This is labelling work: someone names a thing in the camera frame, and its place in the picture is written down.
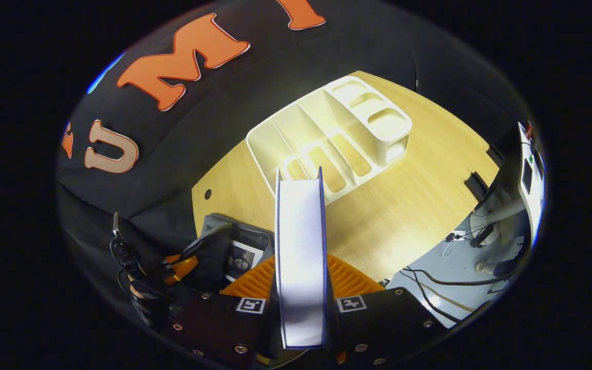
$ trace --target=floor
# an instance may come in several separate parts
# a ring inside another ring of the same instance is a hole
[[[482,215],[484,212],[487,212],[485,206],[477,210],[478,215]],[[455,230],[470,232],[469,216]],[[507,241],[504,245],[501,244],[500,239],[503,239],[503,237],[497,237],[496,241],[486,245],[484,248],[472,248],[470,241],[467,239],[459,239],[453,243],[443,240],[428,253],[421,256],[416,262],[412,263],[410,267],[411,269],[426,270],[431,276],[440,281],[483,281],[493,279],[494,276],[491,274],[477,273],[474,270],[474,265],[477,262],[485,260],[488,260],[488,262],[510,260],[517,255],[524,237],[515,237]],[[453,321],[430,308],[426,300],[423,299],[420,288],[415,283],[413,272],[402,272],[403,274],[397,272],[386,288],[402,287],[407,289],[446,328],[455,325]],[[495,284],[480,286],[440,285],[430,281],[421,272],[417,273],[417,278],[431,303],[441,311],[451,314],[451,316],[458,319],[469,316],[469,314],[484,302],[494,300],[500,293],[493,291],[499,291],[508,284],[508,281],[501,281]]]

